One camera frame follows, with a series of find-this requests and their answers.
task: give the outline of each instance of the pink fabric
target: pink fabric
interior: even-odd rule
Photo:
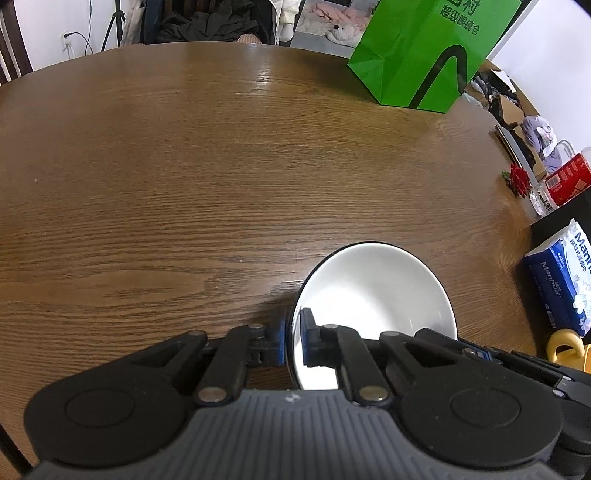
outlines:
[[[343,11],[332,5],[318,2],[312,11],[319,17],[330,20],[333,23],[352,24],[358,27],[365,28],[369,23],[369,18],[363,12],[351,7],[345,8]]]

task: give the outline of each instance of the chair back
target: chair back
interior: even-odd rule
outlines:
[[[18,26],[14,0],[0,9],[0,85],[31,73],[31,62]]]

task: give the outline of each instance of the red artificial flower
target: red artificial flower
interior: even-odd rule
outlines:
[[[531,190],[530,178],[527,172],[518,164],[511,164],[511,172],[504,171],[503,178],[507,186],[513,191],[517,197],[525,197]]]

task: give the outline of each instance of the bowl rim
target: bowl rim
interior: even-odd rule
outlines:
[[[439,284],[439,286],[441,287],[441,289],[443,290],[443,293],[445,294],[445,298],[447,300],[447,305],[449,306],[449,309],[452,313],[452,319],[453,319],[453,324],[456,330],[456,337],[457,337],[457,322],[456,322],[456,315],[453,311],[453,306],[452,306],[452,302],[449,299],[449,295],[447,294],[447,291],[445,289],[445,287],[443,286],[443,284],[439,281],[439,279],[437,278],[437,276],[435,275],[435,273],[433,273],[433,270],[431,270],[427,264],[421,260],[418,256],[416,256],[415,254],[409,252],[408,250],[406,250],[405,248],[399,247],[398,245],[394,245],[394,244],[390,244],[388,242],[381,242],[381,241],[377,241],[377,240],[364,240],[361,242],[355,242],[352,244],[348,244],[348,245],[344,245],[343,247],[338,248],[337,250],[333,251],[332,253],[330,253],[329,255],[327,255],[326,257],[324,257],[313,269],[312,271],[308,274],[308,276],[306,277],[306,279],[304,280],[304,283],[301,285],[294,301],[293,301],[293,305],[290,308],[290,312],[289,312],[289,317],[287,318],[287,322],[285,324],[285,348],[286,348],[286,355],[285,355],[285,364],[287,365],[287,371],[289,372],[290,378],[291,378],[291,382],[295,385],[295,387],[299,390],[302,390],[300,381],[298,379],[297,376],[297,371],[296,371],[296,365],[294,362],[294,342],[293,342],[293,323],[294,323],[294,317],[296,315],[296,307],[298,302],[300,301],[300,297],[304,291],[304,288],[306,287],[308,281],[312,278],[312,276],[316,273],[316,271],[322,266],[324,265],[324,263],[326,263],[329,259],[331,259],[332,257],[334,257],[336,254],[342,252],[343,250],[346,250],[348,248],[351,247],[356,247],[358,245],[365,245],[365,244],[374,244],[374,245],[386,245],[388,247],[394,247],[397,250],[400,250],[402,252],[405,252],[406,254],[410,255],[411,257],[414,257],[416,260],[419,261],[419,263],[421,263],[428,271],[429,273],[433,276],[433,278],[435,279],[435,281]]]

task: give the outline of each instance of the round table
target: round table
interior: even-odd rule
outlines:
[[[0,422],[31,461],[41,387],[268,321],[352,242],[421,258],[466,339],[534,353],[548,324],[516,270],[532,209],[462,99],[380,106],[345,59],[293,48],[137,45],[1,87],[0,125]]]

